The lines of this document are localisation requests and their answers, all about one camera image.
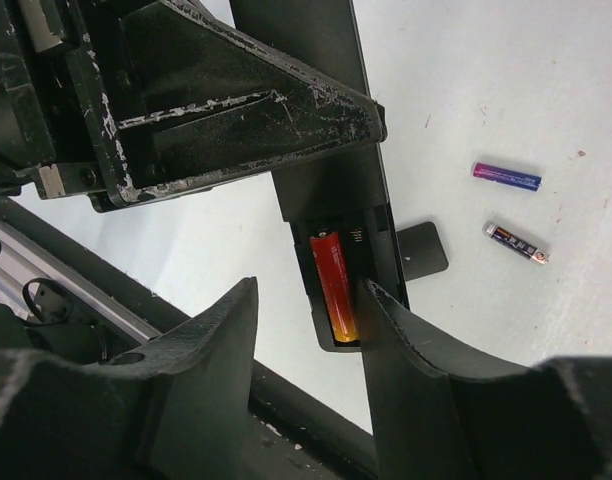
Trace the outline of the red orange battery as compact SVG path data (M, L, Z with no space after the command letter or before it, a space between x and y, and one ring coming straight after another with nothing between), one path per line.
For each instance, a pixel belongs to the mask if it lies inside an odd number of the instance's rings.
M337 232L320 232L310 238L332 335L336 342L359 340L352 305L352 291Z

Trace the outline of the black silver battery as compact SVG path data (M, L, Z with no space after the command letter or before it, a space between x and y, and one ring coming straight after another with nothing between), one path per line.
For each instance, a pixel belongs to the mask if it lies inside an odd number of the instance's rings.
M483 228L483 233L487 238L490 238L526 260L539 265L547 265L549 263L550 257L543 249L518 237L494 222L488 222Z

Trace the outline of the black battery cover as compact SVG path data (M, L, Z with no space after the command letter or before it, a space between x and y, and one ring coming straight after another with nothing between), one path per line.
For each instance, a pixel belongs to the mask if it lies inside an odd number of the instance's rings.
M436 225L431 221L399 230L397 240L406 281L443 272L449 261Z

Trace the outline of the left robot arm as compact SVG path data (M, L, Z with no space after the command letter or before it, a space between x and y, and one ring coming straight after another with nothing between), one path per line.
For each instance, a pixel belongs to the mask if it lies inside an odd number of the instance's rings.
M0 1L0 195L108 212L386 135L366 94L198 1Z

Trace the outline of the black remote control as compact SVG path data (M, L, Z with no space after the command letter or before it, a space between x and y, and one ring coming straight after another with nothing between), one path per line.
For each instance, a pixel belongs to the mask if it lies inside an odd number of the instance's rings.
M233 1L237 29L363 94L368 80L350 1ZM334 340L310 238L338 233L349 279L371 279L407 304L402 260L379 146L318 158L272 173L290 225L319 346L355 353Z

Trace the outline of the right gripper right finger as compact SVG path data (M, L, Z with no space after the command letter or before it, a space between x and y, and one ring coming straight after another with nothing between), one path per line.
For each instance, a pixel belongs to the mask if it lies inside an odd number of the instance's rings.
M484 353L372 281L358 325L382 479L612 479L612 357Z

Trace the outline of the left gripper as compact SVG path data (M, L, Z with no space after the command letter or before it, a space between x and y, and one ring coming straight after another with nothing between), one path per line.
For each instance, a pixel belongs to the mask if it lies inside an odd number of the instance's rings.
M46 198L107 212L382 142L382 107L198 1L18 1Z

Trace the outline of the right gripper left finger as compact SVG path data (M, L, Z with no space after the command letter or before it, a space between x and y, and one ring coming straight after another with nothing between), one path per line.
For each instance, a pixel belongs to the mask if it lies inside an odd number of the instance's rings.
M0 349L0 479L235 479L258 283L104 365Z

